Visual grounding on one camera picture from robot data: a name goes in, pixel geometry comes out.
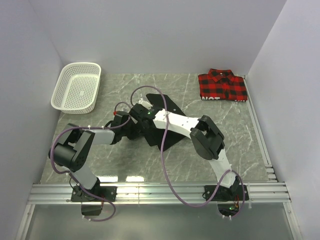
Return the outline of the black long sleeve shirt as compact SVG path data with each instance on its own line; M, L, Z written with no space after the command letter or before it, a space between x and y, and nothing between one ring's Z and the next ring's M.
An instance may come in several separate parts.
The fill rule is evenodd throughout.
M146 98L147 101L150 102L154 107L157 107L157 114L153 120L155 128L151 128L149 130L139 130L137 127L140 132L139 137L144 137L149 146L157 146L159 149L163 148L163 150L166 151L185 138L183 134L168 129L165 140L163 140L169 113L173 113L182 117L184 117L185 114L167 95L148 93Z

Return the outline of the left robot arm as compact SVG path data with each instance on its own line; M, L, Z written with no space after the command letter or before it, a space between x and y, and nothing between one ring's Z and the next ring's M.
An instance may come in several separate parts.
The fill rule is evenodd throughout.
M56 137L49 150L51 166L57 174L69 174L76 182L73 191L89 201L103 196L101 182L86 161L93 145L115 145L123 137L134 140L139 135L132 117L124 111L116 111L113 120L103 126L80 127L73 123Z

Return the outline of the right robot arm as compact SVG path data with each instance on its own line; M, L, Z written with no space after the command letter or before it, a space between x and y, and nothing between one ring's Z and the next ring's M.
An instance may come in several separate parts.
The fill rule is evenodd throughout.
M140 100L129 114L151 147L163 146L165 151L183 138L189 138L196 153L209 161L218 179L231 169L224 135L209 116L188 117L174 102L167 103L167 110L163 105Z

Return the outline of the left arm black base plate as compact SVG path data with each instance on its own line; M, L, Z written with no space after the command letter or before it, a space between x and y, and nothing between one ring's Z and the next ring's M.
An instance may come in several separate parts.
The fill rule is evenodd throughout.
M110 202L114 202L116 200L117 195L117 187L116 186L99 186L93 189L87 190L92 195L98 196L100 198L105 198ZM73 188L71 194L71 202L98 202L100 199L91 196L90 194L84 192L79 186L75 186Z

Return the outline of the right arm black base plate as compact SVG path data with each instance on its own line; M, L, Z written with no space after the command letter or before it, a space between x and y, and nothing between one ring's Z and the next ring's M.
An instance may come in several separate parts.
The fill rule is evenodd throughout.
M202 197L207 201L214 193L214 190L216 189L216 187L217 185L205 185ZM219 186L216 194L214 195L211 201L230 202L230 201L242 201L243 199L245 199L246 201L249 200L247 186L246 185L244 186L244 191L243 191L242 185L239 184L238 186L235 187L235 189Z

